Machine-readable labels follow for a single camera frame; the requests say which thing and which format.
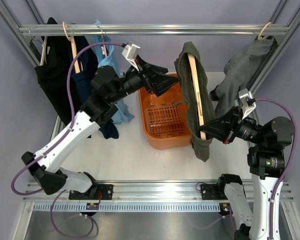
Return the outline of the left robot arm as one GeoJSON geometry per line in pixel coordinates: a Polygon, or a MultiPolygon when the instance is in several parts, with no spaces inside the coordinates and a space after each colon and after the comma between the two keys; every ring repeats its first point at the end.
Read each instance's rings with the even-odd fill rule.
{"type": "Polygon", "coordinates": [[[181,82],[176,73],[169,74],[167,68],[150,64],[140,56],[136,63],[137,67],[131,66],[123,77],[110,65],[99,67],[90,82],[91,95],[70,123],[45,147],[22,155],[22,161],[46,195],[70,190],[88,200],[94,198],[98,182],[93,176],[66,170],[61,167],[63,162],[83,140],[111,120],[118,111],[115,105],[118,101],[142,88],[160,97],[181,82]]]}

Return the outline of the olive green shorts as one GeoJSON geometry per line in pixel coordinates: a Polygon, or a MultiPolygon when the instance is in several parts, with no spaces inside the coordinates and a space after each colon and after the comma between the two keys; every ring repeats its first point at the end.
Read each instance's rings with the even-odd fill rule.
{"type": "Polygon", "coordinates": [[[206,135],[206,139],[201,139],[199,131],[198,107],[193,87],[192,72],[189,63],[188,54],[194,56],[196,70],[198,75],[199,93],[202,103],[203,120],[208,123],[216,119],[216,114],[212,100],[208,91],[208,77],[201,63],[200,53],[193,42],[188,41],[183,44],[183,48],[178,58],[174,62],[178,81],[181,86],[182,95],[188,104],[186,112],[187,126],[192,137],[192,148],[195,156],[206,162],[210,157],[210,144],[213,137],[206,135]]]}

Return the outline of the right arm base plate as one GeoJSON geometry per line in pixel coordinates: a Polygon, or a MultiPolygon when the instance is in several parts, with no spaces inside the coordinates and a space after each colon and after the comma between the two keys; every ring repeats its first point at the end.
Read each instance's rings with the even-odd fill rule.
{"type": "Polygon", "coordinates": [[[219,191],[217,183],[198,182],[195,189],[200,192],[202,200],[227,200],[227,197],[219,191]]]}

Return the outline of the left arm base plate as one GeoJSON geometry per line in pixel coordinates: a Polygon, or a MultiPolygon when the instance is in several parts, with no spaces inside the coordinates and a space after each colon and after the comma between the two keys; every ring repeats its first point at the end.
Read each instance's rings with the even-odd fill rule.
{"type": "Polygon", "coordinates": [[[112,200],[113,198],[113,184],[92,185],[91,188],[84,193],[71,190],[69,192],[69,200],[112,200]]]}

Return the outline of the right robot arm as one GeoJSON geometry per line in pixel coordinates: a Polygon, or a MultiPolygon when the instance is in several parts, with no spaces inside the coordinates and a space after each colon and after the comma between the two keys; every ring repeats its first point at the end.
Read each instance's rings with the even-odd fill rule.
{"type": "Polygon", "coordinates": [[[279,116],[265,125],[246,117],[240,107],[232,107],[217,118],[215,139],[224,144],[240,138],[253,143],[247,164],[253,183],[253,209],[249,207],[243,182],[238,175],[222,174],[217,182],[219,197],[228,199],[234,216],[236,240],[279,240],[279,201],[288,164],[284,149],[294,144],[294,122],[279,116]]]}

